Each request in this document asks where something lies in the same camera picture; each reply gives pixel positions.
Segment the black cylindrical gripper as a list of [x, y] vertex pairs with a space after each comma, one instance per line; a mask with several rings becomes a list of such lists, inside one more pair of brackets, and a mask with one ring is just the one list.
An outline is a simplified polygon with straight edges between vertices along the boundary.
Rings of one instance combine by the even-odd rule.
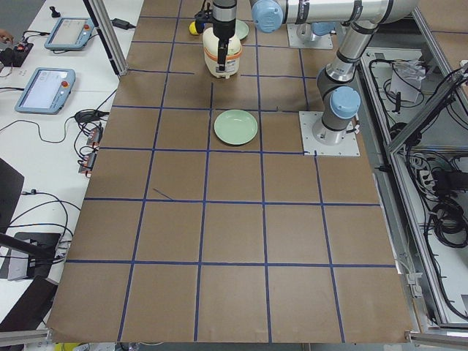
[[212, 18], [214, 35], [219, 38], [217, 64], [220, 72], [225, 71], [229, 39], [235, 34], [236, 13], [236, 0], [213, 0]]

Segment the person hand at edge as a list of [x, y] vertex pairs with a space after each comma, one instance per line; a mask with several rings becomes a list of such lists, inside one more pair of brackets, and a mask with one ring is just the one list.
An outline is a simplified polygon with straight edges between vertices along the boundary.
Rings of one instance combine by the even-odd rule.
[[3, 43], [12, 43], [14, 37], [6, 29], [0, 29], [0, 40]]

